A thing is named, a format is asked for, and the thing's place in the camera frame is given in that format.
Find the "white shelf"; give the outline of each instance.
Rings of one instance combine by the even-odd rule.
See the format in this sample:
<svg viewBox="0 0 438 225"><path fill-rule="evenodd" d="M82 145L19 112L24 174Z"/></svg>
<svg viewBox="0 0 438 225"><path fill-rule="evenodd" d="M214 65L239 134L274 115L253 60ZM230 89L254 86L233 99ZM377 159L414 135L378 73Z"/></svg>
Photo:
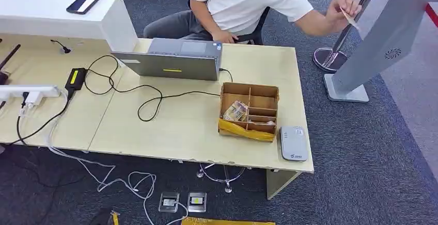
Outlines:
<svg viewBox="0 0 438 225"><path fill-rule="evenodd" d="M105 39L113 51L138 41L123 0L99 0L86 14L66 11L75 0L0 0L0 33Z"/></svg>

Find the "man's left hand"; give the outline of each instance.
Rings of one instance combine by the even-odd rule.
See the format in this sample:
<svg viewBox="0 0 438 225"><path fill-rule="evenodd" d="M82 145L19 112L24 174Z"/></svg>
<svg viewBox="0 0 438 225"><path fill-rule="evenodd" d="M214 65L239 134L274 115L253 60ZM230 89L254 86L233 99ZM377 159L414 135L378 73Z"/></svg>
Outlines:
<svg viewBox="0 0 438 225"><path fill-rule="evenodd" d="M333 25L333 32L343 30L348 21L343 15L341 8L352 18L354 18L361 10L362 6L359 5L359 1L354 0L332 0L327 9L325 18Z"/></svg>

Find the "gray pants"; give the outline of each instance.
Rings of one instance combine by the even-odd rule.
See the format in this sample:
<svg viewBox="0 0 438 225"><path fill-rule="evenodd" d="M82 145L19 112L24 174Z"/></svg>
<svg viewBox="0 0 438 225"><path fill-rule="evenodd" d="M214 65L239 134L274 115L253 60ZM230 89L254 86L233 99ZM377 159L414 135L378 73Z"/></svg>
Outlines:
<svg viewBox="0 0 438 225"><path fill-rule="evenodd" d="M147 25L145 38L173 38L212 41L211 34L198 22L191 10L177 12Z"/></svg>

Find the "yellow plastic bag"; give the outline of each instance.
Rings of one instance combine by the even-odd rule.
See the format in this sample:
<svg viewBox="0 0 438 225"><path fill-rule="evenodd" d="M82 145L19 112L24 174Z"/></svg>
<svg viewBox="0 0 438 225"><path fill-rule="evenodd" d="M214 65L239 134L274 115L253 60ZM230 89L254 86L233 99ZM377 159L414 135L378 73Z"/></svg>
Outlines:
<svg viewBox="0 0 438 225"><path fill-rule="evenodd" d="M247 131L244 128L238 126L237 124L230 123L223 119L219 119L219 128L221 130L225 130L239 136L244 136L247 138L261 140L261 141L273 141L275 137L275 135L271 133L266 133L261 131Z"/></svg>
<svg viewBox="0 0 438 225"><path fill-rule="evenodd" d="M224 221L188 217L182 221L181 225L275 225L275 222Z"/></svg>

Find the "gray carpet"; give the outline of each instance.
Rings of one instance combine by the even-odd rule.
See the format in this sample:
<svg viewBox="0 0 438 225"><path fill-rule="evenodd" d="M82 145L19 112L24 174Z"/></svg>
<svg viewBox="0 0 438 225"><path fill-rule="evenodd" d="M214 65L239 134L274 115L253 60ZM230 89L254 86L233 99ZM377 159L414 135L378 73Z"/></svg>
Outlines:
<svg viewBox="0 0 438 225"><path fill-rule="evenodd" d="M185 0L124 1L138 35L153 20L186 9ZM323 11L330 0L310 1ZM265 199L264 170L246 171L233 182L233 193L226 194L223 185L198 179L194 163L71 153L116 164L112 178L126 178L133 170L157 174L155 193L147 203L157 225L180 217L157 211L163 191L179 191L182 200L187 199L188 191L208 192L208 212L194 214L205 218L275 221L278 225L438 224L438 184L382 79L377 76L366 85L368 104L330 102L323 73L312 63L311 55L320 46L331 46L336 36L305 36L275 11L270 12L263 35L267 45L296 47L315 165L315 174L301 175L273 200ZM358 43L360 38L354 32L344 51L351 53ZM42 181L51 184L66 170L74 169L63 183L86 174L78 162L47 149L33 148L31 152L16 146L0 155L1 224L36 224L52 197L53 188L36 184L35 176L17 165L38 169ZM37 159L38 166L33 166ZM99 167L90 168L101 178L105 174ZM96 186L87 176L59 188L42 224L88 224L103 207L114 207L124 224L148 224L142 201L121 184L101 193Z"/></svg>

